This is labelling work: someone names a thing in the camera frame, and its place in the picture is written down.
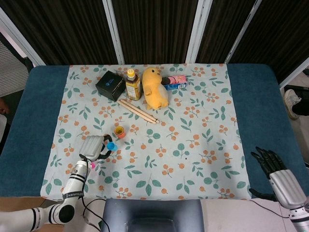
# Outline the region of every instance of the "small orange cup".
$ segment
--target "small orange cup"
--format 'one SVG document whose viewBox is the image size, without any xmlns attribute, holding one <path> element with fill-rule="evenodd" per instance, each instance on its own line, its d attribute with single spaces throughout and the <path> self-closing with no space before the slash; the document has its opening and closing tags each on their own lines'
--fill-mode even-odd
<svg viewBox="0 0 309 232">
<path fill-rule="evenodd" d="M 117 135 L 117 137 L 118 137 L 119 139 L 124 138 L 125 135 L 126 135 L 125 129 L 124 129 L 123 127 L 121 127 L 121 126 L 116 127 L 115 130 L 114 130 L 114 132 L 115 132 L 115 134 Z"/>
</svg>

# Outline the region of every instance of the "shoe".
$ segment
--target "shoe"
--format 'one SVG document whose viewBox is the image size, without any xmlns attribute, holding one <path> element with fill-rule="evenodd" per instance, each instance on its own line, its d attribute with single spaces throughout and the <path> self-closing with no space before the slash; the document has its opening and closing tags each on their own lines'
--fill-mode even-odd
<svg viewBox="0 0 309 232">
<path fill-rule="evenodd" d="M 295 114 L 292 111 L 292 107 L 294 105 L 296 105 L 297 103 L 299 103 L 301 101 L 301 98 L 299 98 L 296 93 L 294 92 L 294 90 L 289 89 L 285 92 L 284 94 L 284 104 L 288 110 L 288 115 L 290 117 L 290 119 L 292 120 L 296 120 L 299 118 L 299 115 Z"/>
</svg>

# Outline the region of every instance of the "floral tablecloth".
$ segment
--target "floral tablecloth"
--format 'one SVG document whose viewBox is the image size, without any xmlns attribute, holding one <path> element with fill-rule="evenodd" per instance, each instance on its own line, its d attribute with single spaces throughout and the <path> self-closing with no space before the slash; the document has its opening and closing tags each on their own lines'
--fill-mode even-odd
<svg viewBox="0 0 309 232">
<path fill-rule="evenodd" d="M 251 197 L 226 65 L 157 65 L 162 76 L 185 74 L 188 80 L 186 88 L 168 91 L 165 109 L 147 111 L 143 96 L 132 101 L 160 124 L 148 123 L 96 90 L 96 82 L 108 70 L 125 76 L 133 68 L 141 76 L 149 66 L 70 66 L 42 183 L 43 197 L 62 199 L 83 141 L 103 134 L 110 134 L 119 150 L 96 161 L 85 185 L 86 197 Z M 126 99 L 126 93 L 120 98 Z M 113 133 L 118 125 L 126 130 L 124 139 Z"/>
</svg>

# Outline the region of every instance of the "robotic arm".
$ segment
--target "robotic arm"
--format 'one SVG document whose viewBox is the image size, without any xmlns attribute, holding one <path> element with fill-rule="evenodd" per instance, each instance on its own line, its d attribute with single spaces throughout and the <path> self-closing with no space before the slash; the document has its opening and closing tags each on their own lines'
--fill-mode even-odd
<svg viewBox="0 0 309 232">
<path fill-rule="evenodd" d="M 260 155 L 251 152 L 257 159 L 274 190 L 274 194 L 262 194 L 254 189 L 249 191 L 256 197 L 278 201 L 290 210 L 290 220 L 298 232 L 309 232 L 309 213 L 305 210 L 307 200 L 297 179 L 283 164 L 281 158 L 273 151 L 256 147 Z"/>
<path fill-rule="evenodd" d="M 105 148 L 104 141 L 112 138 L 105 136 L 88 136 L 79 152 L 82 160 L 78 161 L 63 189 L 62 204 L 54 204 L 48 208 L 32 208 L 15 212 L 0 212 L 0 232 L 24 232 L 40 228 L 45 223 L 65 224 L 72 220 L 77 200 L 84 196 L 84 183 L 90 173 L 91 162 L 106 159 L 101 152 Z"/>
</svg>

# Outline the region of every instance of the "yellow duck plush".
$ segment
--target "yellow duck plush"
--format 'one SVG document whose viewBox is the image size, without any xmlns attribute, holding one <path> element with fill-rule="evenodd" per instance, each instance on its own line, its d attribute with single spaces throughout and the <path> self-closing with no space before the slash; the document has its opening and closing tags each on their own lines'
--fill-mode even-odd
<svg viewBox="0 0 309 232">
<path fill-rule="evenodd" d="M 149 67 L 144 71 L 141 82 L 147 101 L 147 110 L 165 108 L 169 104 L 168 92 L 161 84 L 161 81 L 162 76 L 157 68 Z"/>
</svg>

